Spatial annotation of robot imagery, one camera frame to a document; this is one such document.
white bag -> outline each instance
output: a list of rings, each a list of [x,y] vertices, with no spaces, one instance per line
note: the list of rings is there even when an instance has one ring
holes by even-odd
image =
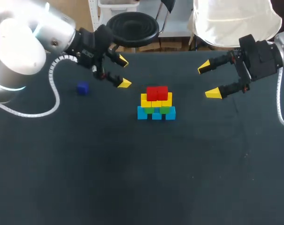
[[[270,0],[194,0],[188,29],[208,44],[239,47],[239,38],[252,34],[268,40],[282,26]]]

block stack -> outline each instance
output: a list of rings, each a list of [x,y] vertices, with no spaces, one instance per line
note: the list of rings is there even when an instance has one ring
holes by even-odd
[[[148,115],[153,120],[175,120],[175,107],[172,106],[172,92],[168,87],[147,87],[146,94],[141,94],[141,106],[138,106],[138,120],[146,120]]]

red block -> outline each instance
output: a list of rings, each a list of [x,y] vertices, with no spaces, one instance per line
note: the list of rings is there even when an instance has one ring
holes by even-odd
[[[147,87],[147,101],[155,102],[157,101],[157,87]]]
[[[168,87],[167,86],[157,87],[157,100],[158,101],[168,100]]]

dark table surface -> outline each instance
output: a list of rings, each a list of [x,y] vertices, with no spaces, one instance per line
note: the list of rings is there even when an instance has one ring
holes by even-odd
[[[61,106],[39,119],[0,109],[0,225],[282,225],[284,127],[277,76],[225,100],[204,92],[238,79],[231,65],[199,75],[222,52],[125,55],[115,89],[73,62],[57,66]],[[8,105],[54,104],[45,69]],[[89,81],[86,97],[75,92]],[[173,92],[176,121],[137,120],[146,86]]]

blue block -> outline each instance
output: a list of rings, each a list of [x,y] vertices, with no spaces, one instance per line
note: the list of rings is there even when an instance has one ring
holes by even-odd
[[[89,84],[87,82],[79,82],[77,84],[77,93],[79,95],[87,95],[89,93]]]
[[[161,120],[161,114],[160,114],[159,108],[154,109],[154,113],[152,114],[152,119],[153,120]]]
[[[138,106],[138,120],[146,120],[147,114],[145,113],[144,108]]]
[[[175,111],[175,107],[172,106],[170,107],[170,113],[166,114],[166,120],[175,120],[176,118],[176,111]]]

